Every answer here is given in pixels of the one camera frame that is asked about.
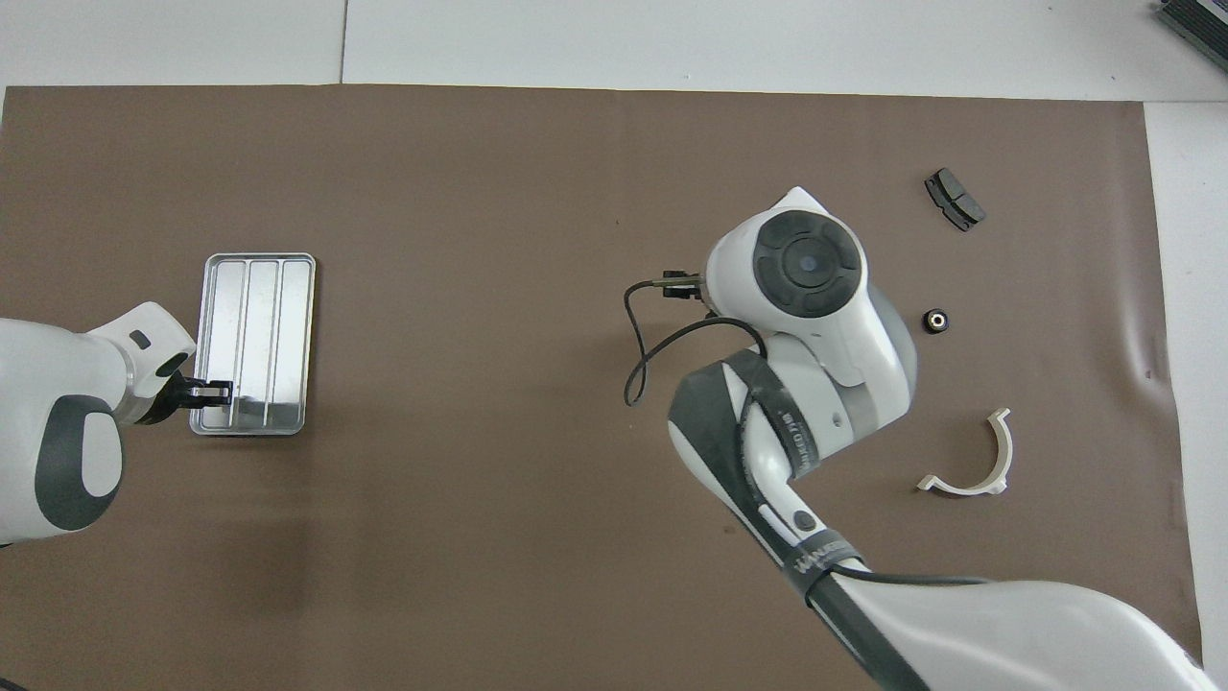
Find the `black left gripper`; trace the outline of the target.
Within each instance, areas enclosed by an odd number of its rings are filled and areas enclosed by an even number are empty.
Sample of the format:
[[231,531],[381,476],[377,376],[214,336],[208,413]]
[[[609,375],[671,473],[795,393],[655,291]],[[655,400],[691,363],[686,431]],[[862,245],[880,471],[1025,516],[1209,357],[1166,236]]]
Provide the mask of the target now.
[[[232,380],[201,380],[185,377],[181,373],[181,366],[189,358],[189,353],[176,353],[154,372],[156,380],[161,380],[162,388],[151,399],[149,411],[142,416],[144,425],[158,423],[168,419],[181,407],[189,404],[231,404],[233,382]],[[195,392],[217,390],[217,392]]]

